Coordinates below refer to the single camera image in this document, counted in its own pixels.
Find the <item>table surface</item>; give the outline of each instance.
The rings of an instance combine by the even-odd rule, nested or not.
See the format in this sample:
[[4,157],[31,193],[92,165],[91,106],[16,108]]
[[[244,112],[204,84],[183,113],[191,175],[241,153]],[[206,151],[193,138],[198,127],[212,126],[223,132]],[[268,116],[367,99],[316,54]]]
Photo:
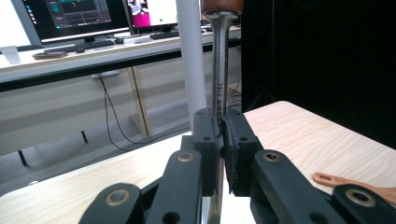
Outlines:
[[[315,172],[379,187],[396,186],[396,151],[392,148],[288,102],[258,108],[246,117],[265,148],[286,154],[319,189],[332,192],[313,182]],[[181,135],[12,191],[0,197],[0,223],[78,223],[102,189],[120,182],[143,188],[161,176],[180,142]],[[234,209],[238,216],[229,212]],[[248,199],[224,195],[221,222],[235,223],[238,218],[241,223],[254,223]]]

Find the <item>copper tool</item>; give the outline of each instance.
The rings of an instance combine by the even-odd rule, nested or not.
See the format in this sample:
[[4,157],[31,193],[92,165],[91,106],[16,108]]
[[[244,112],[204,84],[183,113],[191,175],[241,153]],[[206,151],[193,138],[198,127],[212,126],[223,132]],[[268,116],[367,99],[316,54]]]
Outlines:
[[339,185],[345,185],[345,184],[354,184],[358,185],[364,188],[367,188],[379,196],[381,196],[383,199],[385,199],[387,202],[392,203],[396,205],[396,188],[379,188],[375,187],[360,181],[356,180],[351,180],[343,177],[339,177],[336,175],[327,175],[323,173],[314,173],[313,179],[315,182],[329,186],[329,187],[336,187]]

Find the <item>black panel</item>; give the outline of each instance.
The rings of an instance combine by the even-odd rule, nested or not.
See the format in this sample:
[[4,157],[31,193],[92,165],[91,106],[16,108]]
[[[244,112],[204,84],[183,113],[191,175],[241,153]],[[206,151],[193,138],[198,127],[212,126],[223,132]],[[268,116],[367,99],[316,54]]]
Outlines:
[[[276,2],[276,99],[396,148],[395,9],[394,2],[375,0]],[[256,24],[243,23],[242,34]],[[268,57],[262,43],[256,44],[260,60],[254,59],[258,64],[251,66],[268,80],[269,71],[263,67]],[[243,91],[251,91],[245,78],[243,83]]]
[[272,103],[272,1],[246,0],[241,15],[242,110]]

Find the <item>computer monitor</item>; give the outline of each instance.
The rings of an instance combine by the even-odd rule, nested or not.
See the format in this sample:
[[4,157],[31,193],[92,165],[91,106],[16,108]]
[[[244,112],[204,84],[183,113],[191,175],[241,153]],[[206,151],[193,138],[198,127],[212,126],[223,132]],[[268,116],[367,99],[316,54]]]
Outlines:
[[22,0],[42,44],[128,32],[123,0]]
[[156,28],[166,31],[177,25],[176,0],[124,0],[124,3],[132,31]]

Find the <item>white wall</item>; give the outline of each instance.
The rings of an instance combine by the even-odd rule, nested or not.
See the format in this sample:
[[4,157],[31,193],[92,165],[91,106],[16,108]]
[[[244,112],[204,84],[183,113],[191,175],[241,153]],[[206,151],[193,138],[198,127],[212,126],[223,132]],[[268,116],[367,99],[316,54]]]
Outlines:
[[11,0],[0,0],[0,47],[30,45]]

